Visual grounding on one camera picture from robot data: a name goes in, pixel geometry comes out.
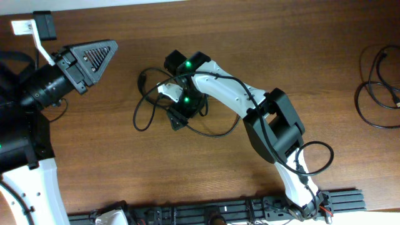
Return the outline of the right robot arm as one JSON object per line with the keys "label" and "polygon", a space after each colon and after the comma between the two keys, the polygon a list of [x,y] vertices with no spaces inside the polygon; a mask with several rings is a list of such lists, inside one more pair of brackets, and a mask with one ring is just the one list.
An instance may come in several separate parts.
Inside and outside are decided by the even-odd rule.
{"label": "right robot arm", "polygon": [[202,52],[187,58],[175,50],[166,57],[164,68],[175,84],[166,84],[158,91],[173,101],[167,114],[174,129],[201,114],[208,96],[217,99],[242,119],[253,149],[276,167],[289,212],[298,220],[318,215],[322,197],[304,159],[304,149],[309,146],[303,141],[305,127],[282,90],[267,92],[249,86]]}

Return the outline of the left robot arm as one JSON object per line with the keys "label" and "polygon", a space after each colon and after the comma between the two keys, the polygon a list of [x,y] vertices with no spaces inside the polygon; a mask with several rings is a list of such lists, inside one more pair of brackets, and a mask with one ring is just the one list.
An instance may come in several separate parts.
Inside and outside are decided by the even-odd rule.
{"label": "left robot arm", "polygon": [[100,80],[118,50],[115,40],[64,46],[36,69],[15,51],[1,59],[26,62],[16,75],[1,65],[1,194],[17,224],[69,224],[51,144],[51,121],[42,113],[71,91],[84,94]]}

